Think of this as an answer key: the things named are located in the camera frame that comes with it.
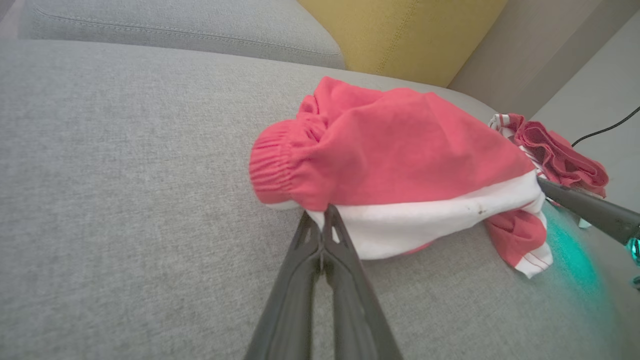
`yellow pillow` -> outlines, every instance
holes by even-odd
[[[446,87],[507,0],[298,0],[348,70]]]

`gray sofa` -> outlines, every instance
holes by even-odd
[[[103,15],[93,10],[78,16]],[[242,358],[300,216],[259,204],[250,148],[323,76],[494,114],[429,85],[28,21],[24,37],[62,40],[0,43],[0,359]],[[211,52],[306,61],[200,40]],[[580,233],[545,213],[555,263],[531,280],[482,225],[365,262],[406,359],[631,359],[633,335]],[[313,335],[314,359],[331,359],[324,282]]]

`gray fabric upholstery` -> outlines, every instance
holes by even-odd
[[[252,193],[250,147],[323,76],[452,90],[222,54],[0,43],[0,358],[240,359],[300,212]],[[620,359],[630,339],[572,229],[550,217],[532,280],[484,227],[365,264],[406,359]],[[316,292],[314,358],[331,359]]]
[[[344,69],[296,0],[28,0],[19,36],[209,51]]]

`white stripe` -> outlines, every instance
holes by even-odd
[[[514,267],[531,279],[534,275],[548,269],[553,262],[551,249],[545,242],[541,247],[526,253]]]
[[[538,202],[544,195],[536,179],[533,170],[449,200],[337,208],[360,258],[383,259],[417,249],[498,213],[524,206],[532,213],[539,211]],[[307,212],[319,227],[324,226],[322,212]],[[535,215],[544,217],[541,212]]]

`pink and white garment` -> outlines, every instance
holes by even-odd
[[[536,167],[434,93],[324,78],[295,119],[260,134],[249,171],[272,208],[302,206],[322,226],[336,205],[362,259],[415,252],[484,221],[503,260],[526,276],[553,262]]]

